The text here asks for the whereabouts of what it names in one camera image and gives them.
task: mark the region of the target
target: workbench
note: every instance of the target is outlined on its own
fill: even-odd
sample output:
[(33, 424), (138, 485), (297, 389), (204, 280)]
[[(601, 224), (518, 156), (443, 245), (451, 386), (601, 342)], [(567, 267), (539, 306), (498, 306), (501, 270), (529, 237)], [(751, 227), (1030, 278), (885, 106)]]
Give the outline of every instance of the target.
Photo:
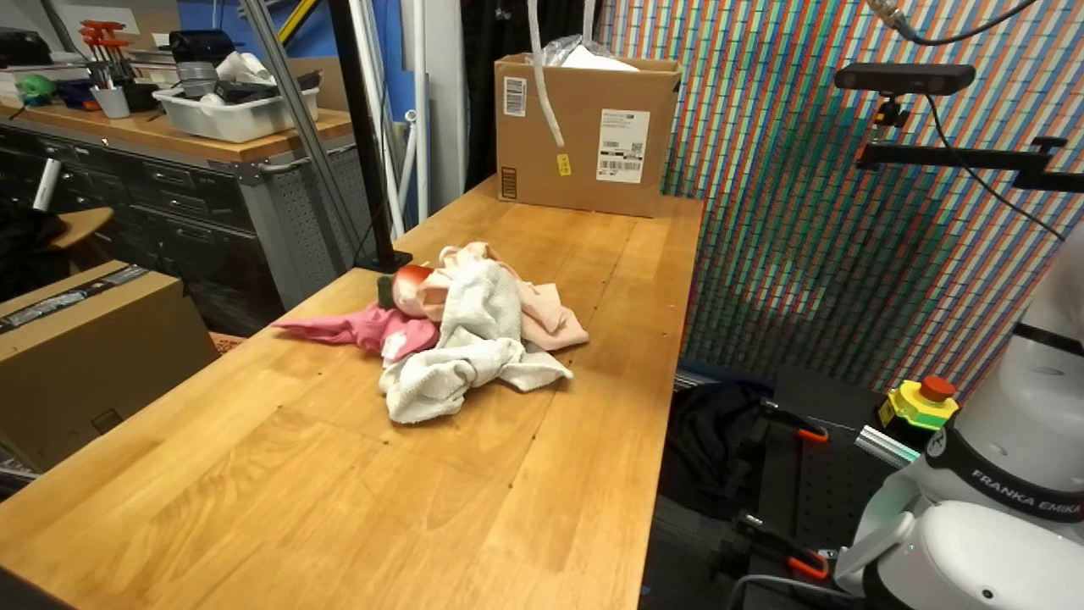
[[(317, 130), (352, 202), (349, 224), (329, 227), (373, 256), (349, 115), (322, 108)], [(182, 278), (215, 328), (253, 331), (347, 270), (320, 230), (295, 131), (215, 141), (175, 131), (164, 111), (107, 117), (0, 102), (0, 193), (26, 200), (44, 160), (61, 160), (55, 211), (111, 207), (109, 250)]]
[[(379, 363), (258, 331), (0, 504), (0, 567), (73, 605), (637, 605), (702, 207), (501, 202), (406, 233), (489, 239), (590, 328), (574, 382), (490, 382), (394, 426)], [(375, 297), (349, 270), (292, 314)]]

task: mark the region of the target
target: wire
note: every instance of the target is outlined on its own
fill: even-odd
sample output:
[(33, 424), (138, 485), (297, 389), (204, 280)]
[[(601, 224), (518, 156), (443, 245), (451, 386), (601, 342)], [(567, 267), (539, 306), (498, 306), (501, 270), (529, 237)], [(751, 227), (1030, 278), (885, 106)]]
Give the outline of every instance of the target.
[(959, 43), (959, 39), (968, 39), (968, 38), (979, 38), (982, 32), (992, 32), (1005, 21), (1013, 21), (1018, 12), (1030, 10), (1038, 0), (1022, 0), (1018, 6), (1011, 6), (1005, 12), (973, 28), (973, 32), (962, 32), (956, 38), (921, 38), (907, 21), (898, 24), (898, 33), (907, 38), (912, 43), (924, 43), (924, 46), (944, 46), (944, 43)]
[[(930, 111), (936, 115), (936, 131), (941, 138), (944, 149), (956, 154), (956, 147), (949, 141), (944, 135), (944, 126), (941, 126), (941, 111), (940, 111), (940, 102), (932, 95), (924, 95), (930, 102)], [(1049, 227), (1045, 217), (1022, 211), (1021, 202), (1005, 200), (1002, 193), (997, 193), (973, 166), (962, 166), (997, 202), (1011, 207), (1013, 213), (1034, 221), (1039, 230), (1055, 233), (1056, 239), (1063, 239), (1063, 233), (1056, 227)]]
[(741, 598), (750, 587), (777, 587), (777, 591), (804, 591), (804, 594), (819, 594), (819, 598), (835, 598), (835, 601), (856, 601), (843, 591), (831, 591), (831, 587), (818, 587), (818, 582), (804, 582), (804, 578), (785, 578), (785, 575), (774, 575), (774, 574), (746, 574), (734, 591), (728, 594), (724, 605), (728, 610), (741, 610)]

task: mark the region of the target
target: storage bin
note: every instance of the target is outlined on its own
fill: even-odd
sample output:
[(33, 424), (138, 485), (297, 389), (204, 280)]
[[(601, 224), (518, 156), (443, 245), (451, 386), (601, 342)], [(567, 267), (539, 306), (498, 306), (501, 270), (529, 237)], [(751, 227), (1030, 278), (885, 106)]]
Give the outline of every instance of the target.
[[(320, 117), (320, 88), (309, 88), (302, 95), (309, 115)], [(295, 126), (292, 111), (286, 108), (286, 97), (258, 97), (243, 106), (199, 106), (190, 97), (172, 97), (170, 93), (155, 93), (155, 102), (165, 108), (170, 121), (180, 131), (199, 138), (248, 141)]]

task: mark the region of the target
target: white cloth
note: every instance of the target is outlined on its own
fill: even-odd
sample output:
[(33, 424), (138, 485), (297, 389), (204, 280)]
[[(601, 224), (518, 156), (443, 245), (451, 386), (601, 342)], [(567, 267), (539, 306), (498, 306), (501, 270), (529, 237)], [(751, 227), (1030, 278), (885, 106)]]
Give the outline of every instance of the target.
[(396, 424), (425, 424), (464, 405), (472, 386), (506, 379), (539, 389), (574, 373), (548, 352), (521, 344), (518, 280), (498, 260), (464, 256), (440, 267), (446, 283), (440, 342), (402, 363), (387, 363), (379, 389)]

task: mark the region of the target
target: cardboard box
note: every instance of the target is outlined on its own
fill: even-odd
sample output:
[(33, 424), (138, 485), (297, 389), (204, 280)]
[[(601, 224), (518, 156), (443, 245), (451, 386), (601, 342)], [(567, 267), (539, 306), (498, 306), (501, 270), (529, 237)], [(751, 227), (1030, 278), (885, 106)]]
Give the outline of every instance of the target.
[(547, 69), (574, 172), (547, 126), (529, 56), (495, 64), (501, 198), (651, 217), (670, 156), (677, 64), (630, 60), (642, 71)]
[(0, 303), (0, 450), (48, 472), (215, 358), (175, 278), (145, 270), (5, 331), (14, 312), (123, 270), (109, 260)]

